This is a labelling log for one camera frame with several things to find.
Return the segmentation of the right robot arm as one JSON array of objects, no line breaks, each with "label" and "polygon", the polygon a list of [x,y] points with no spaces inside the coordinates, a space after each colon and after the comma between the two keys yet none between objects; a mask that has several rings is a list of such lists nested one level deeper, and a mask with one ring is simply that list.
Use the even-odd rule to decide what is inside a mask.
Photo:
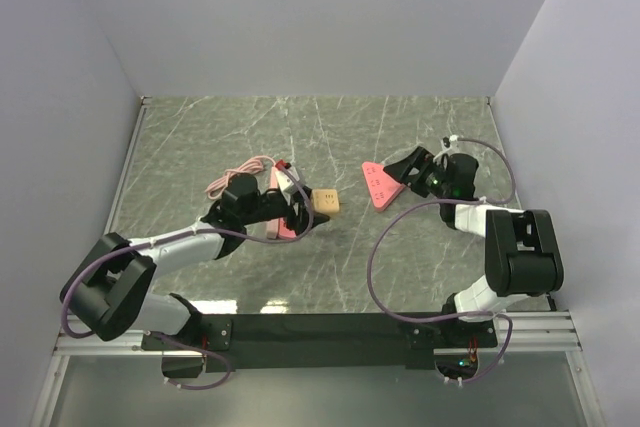
[{"label": "right robot arm", "polygon": [[482,322],[529,297],[559,290],[564,268],[551,215],[545,210],[501,207],[476,195],[479,162],[465,153],[432,154],[416,148],[384,167],[415,194],[432,196],[444,224],[484,239],[484,274],[443,305],[439,334],[460,346]]}]

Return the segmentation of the pink long power strip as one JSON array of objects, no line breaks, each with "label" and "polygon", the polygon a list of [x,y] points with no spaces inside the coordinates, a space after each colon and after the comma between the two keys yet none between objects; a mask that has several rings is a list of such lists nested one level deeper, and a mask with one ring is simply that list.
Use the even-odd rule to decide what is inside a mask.
[{"label": "pink long power strip", "polygon": [[279,186],[276,173],[277,168],[272,167],[270,169],[269,188],[267,192],[268,214],[270,218],[266,221],[265,234],[266,238],[270,240],[278,238],[279,222],[281,220],[281,217],[278,216],[278,213],[281,212],[281,206],[279,202]]}]

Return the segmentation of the wooden cube block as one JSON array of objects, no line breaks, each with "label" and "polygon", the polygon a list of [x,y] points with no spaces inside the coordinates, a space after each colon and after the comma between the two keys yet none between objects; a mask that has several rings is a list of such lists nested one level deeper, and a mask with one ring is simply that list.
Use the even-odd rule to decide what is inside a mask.
[{"label": "wooden cube block", "polygon": [[340,200],[336,189],[313,189],[310,200],[314,213],[317,215],[332,219],[340,213]]}]

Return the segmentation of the pink triangular plug adapter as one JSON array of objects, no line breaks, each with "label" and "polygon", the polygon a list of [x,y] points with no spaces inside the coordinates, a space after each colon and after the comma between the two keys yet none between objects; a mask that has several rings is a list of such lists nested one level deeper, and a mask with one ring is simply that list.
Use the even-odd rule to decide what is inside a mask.
[{"label": "pink triangular plug adapter", "polygon": [[278,220],[277,236],[276,240],[280,243],[293,242],[297,239],[297,234],[294,230],[289,229],[286,226],[284,218]]}]

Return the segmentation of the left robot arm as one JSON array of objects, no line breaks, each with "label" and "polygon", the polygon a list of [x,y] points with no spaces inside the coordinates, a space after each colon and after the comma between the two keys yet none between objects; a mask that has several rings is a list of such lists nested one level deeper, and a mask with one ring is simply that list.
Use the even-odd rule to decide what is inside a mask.
[{"label": "left robot arm", "polygon": [[139,328],[164,334],[176,348],[193,346],[201,312],[178,294],[151,293],[155,274],[230,255],[251,240],[247,228],[256,223],[282,219],[302,238],[329,221],[314,210],[311,189],[293,169],[278,171],[277,180],[260,191],[253,175],[236,175],[207,214],[186,228],[139,239],[103,235],[61,289],[62,312],[81,320],[86,336],[103,341]]}]

